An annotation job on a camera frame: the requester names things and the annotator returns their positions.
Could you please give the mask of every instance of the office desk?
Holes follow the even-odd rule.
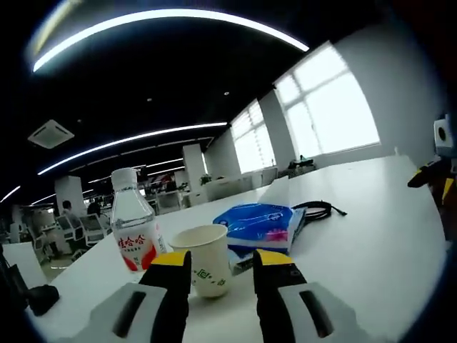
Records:
[[[406,186],[415,171],[407,157],[391,156],[289,180],[291,205],[322,199],[348,212],[305,227],[291,251],[296,265],[309,282],[320,282],[352,306],[369,334],[394,341],[421,313],[446,258],[429,190]],[[235,204],[254,202],[265,190],[159,216],[164,239],[210,223]],[[94,306],[140,277],[127,271],[108,236],[52,282],[61,299],[34,322],[47,339],[74,335],[88,323]],[[236,277],[222,299],[206,302],[192,294],[189,304],[185,342],[262,342],[252,272]]]

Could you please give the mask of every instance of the white paper cup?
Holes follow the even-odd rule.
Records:
[[[224,225],[203,225],[182,231],[169,244],[175,252],[191,251],[192,284],[200,297],[220,297],[229,290],[231,271]]]

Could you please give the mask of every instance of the black cable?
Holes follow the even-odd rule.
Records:
[[[298,204],[292,209],[301,209],[306,208],[305,215],[301,218],[300,224],[298,225],[297,230],[293,233],[292,243],[295,241],[297,236],[300,234],[301,230],[311,222],[316,220],[325,219],[331,216],[331,209],[337,211],[341,216],[346,216],[348,213],[337,209],[334,205],[329,202],[304,202],[303,204]]]

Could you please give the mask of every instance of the air conditioning unit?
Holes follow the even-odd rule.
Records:
[[[73,137],[74,134],[51,119],[31,134],[28,140],[43,148],[53,149]]]

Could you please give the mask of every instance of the blue tissue package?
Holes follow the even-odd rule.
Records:
[[[292,234],[289,222],[293,211],[284,206],[242,204],[213,220],[228,228],[228,247],[236,250],[266,249],[288,253]]]

